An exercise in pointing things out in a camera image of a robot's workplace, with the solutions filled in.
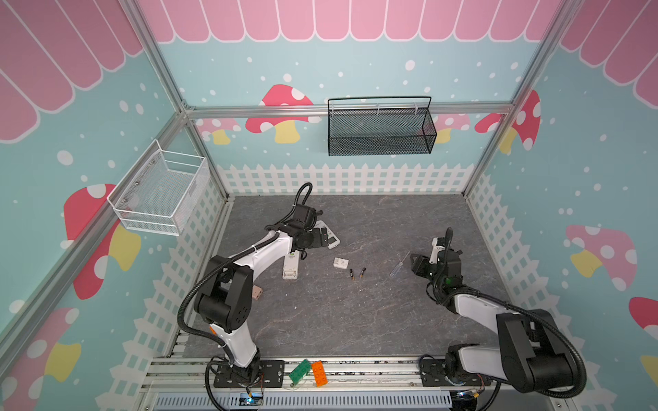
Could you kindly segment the white remote control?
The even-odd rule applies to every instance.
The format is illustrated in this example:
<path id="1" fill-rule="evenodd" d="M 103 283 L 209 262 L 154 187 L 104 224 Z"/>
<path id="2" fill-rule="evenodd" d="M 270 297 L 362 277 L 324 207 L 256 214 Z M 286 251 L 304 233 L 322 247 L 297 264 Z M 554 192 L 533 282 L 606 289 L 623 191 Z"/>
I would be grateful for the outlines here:
<path id="1" fill-rule="evenodd" d="M 284 258 L 282 279 L 286 281 L 297 280 L 298 272 L 299 272 L 299 262 L 300 262 L 299 251 L 295 251 L 294 253 L 289 253 Z"/>
<path id="2" fill-rule="evenodd" d="M 329 229 L 328 226 L 323 221 L 318 220 L 315 227 L 327 230 L 327 247 L 329 249 L 334 249 L 337 246 L 339 246 L 340 244 L 339 238 L 337 238 L 334 232 L 331 229 Z"/>

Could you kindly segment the clear handle screwdriver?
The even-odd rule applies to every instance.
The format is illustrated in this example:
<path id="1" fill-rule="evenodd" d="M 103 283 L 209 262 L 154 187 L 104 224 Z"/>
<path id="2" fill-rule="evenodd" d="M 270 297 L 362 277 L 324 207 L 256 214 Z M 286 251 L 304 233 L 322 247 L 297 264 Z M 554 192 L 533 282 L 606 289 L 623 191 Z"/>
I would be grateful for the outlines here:
<path id="1" fill-rule="evenodd" d="M 402 271 L 402 269 L 404 267 L 404 263 L 409 258 L 410 254 L 411 253 L 408 252 L 406 255 L 404 255 L 404 257 L 401 260 L 399 260 L 399 262 L 395 265 L 395 267 L 390 272 L 390 274 L 389 274 L 390 278 L 394 278 L 394 277 L 397 277 L 397 275 L 399 275 L 399 273 Z"/>

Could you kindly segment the white battery cover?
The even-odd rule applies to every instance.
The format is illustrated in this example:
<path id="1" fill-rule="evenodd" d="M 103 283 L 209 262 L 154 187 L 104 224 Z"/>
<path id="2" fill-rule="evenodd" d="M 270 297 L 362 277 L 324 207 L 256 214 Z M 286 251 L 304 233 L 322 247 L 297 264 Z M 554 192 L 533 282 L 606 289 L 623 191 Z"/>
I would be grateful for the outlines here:
<path id="1" fill-rule="evenodd" d="M 349 260 L 342 259 L 342 258 L 335 258 L 333 260 L 332 265 L 335 268 L 341 269 L 341 270 L 346 270 L 349 267 Z"/>

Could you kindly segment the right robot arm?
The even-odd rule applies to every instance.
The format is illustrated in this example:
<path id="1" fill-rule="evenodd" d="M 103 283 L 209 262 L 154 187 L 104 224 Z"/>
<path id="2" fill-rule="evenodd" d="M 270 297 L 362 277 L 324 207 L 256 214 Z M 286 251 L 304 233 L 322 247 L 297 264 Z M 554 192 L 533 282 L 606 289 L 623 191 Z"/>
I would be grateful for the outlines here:
<path id="1" fill-rule="evenodd" d="M 454 344 L 443 359 L 425 354 L 419 360 L 422 375 L 442 376 L 453 386 L 493 380 L 520 393 L 553 398 L 581 394 L 587 384 L 584 359 L 551 313 L 521 308 L 467 286 L 462 253 L 453 248 L 452 238 L 452 229 L 447 229 L 445 236 L 433 239 L 430 255 L 412 254 L 412 271 L 427 280 L 433 303 L 494 332 L 498 344 Z"/>

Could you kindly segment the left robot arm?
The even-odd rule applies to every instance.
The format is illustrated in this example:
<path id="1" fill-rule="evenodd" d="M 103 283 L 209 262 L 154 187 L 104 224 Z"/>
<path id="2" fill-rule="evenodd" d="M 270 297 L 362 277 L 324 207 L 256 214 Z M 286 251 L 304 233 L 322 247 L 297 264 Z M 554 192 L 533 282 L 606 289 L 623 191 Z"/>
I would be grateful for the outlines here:
<path id="1" fill-rule="evenodd" d="M 303 260 L 308 249 L 328 244 L 328 234 L 316 226 L 322 211 L 307 204 L 312 190 L 312 183 L 303 183 L 291 210 L 266 227 L 263 239 L 231 257 L 211 258 L 178 309 L 179 329 L 214 341 L 245 385 L 260 374 L 260 351 L 247 324 L 255 279 L 293 253 Z"/>

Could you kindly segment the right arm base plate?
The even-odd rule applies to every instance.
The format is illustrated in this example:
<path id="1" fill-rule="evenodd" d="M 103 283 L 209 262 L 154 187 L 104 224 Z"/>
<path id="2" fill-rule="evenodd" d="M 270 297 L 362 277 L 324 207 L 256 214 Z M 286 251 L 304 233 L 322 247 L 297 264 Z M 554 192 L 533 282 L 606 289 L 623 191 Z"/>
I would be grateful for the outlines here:
<path id="1" fill-rule="evenodd" d="M 425 354 L 418 360 L 418 370 L 424 387 L 489 387 L 492 380 L 480 374 L 467 373 L 457 360 Z"/>

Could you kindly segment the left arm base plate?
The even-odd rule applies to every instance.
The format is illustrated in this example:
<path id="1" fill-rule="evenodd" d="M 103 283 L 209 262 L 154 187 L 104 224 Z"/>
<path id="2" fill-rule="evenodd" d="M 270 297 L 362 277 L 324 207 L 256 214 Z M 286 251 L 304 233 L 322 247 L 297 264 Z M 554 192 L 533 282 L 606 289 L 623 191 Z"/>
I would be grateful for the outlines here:
<path id="1" fill-rule="evenodd" d="M 284 379 L 284 361 L 258 360 L 252 362 L 247 368 L 230 366 L 220 363 L 213 366 L 210 372 L 212 386 L 224 388 L 281 388 Z"/>

